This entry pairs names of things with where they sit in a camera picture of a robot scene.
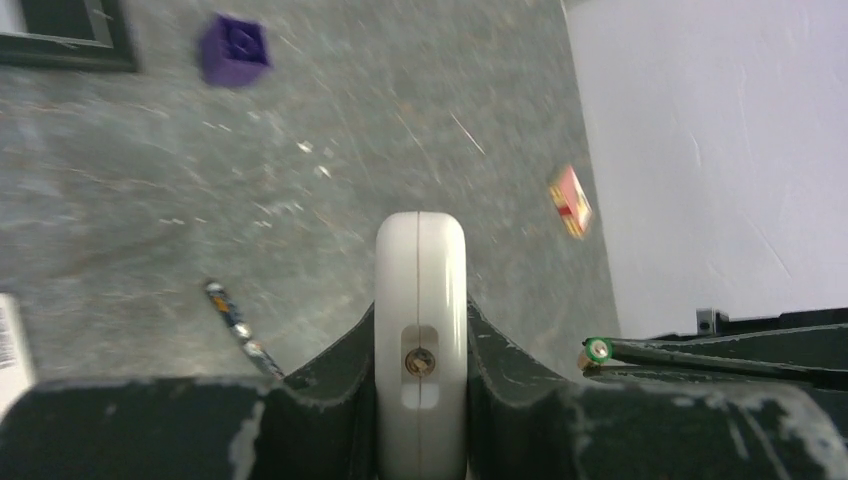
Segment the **red white remote control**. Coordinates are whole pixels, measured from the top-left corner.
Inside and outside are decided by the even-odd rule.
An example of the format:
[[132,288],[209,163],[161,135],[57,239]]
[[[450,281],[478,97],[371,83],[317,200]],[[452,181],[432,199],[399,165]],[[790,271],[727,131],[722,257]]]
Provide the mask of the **red white remote control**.
[[379,478],[465,478],[466,243],[454,217],[410,211],[382,223],[373,313]]

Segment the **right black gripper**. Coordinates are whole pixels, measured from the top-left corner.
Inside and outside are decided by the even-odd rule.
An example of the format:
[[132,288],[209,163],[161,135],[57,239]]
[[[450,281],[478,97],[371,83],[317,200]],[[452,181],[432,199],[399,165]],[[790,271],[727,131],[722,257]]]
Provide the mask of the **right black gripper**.
[[612,360],[640,367],[720,373],[847,388],[847,309],[731,318],[696,310],[697,337],[689,340],[608,339]]

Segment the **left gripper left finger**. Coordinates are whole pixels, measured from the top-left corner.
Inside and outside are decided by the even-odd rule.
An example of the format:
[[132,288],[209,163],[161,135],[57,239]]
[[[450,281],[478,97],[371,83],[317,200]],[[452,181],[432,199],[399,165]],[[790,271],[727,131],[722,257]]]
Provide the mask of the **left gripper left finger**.
[[66,379],[1,424],[5,479],[371,479],[371,313],[281,381]]

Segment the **green orange battery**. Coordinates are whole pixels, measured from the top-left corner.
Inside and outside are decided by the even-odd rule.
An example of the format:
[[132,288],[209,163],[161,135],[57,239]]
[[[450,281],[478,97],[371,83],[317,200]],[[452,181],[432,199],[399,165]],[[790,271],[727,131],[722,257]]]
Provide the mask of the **green orange battery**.
[[600,367],[613,357],[613,347],[609,339],[590,337],[582,342],[577,367],[581,371]]

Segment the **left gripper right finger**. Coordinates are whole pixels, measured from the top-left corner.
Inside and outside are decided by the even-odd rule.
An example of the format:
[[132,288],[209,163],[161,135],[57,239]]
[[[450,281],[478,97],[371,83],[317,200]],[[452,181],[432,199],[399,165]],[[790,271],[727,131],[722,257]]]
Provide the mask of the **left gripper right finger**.
[[479,479],[843,479],[847,388],[640,367],[575,383],[469,320],[469,457]]

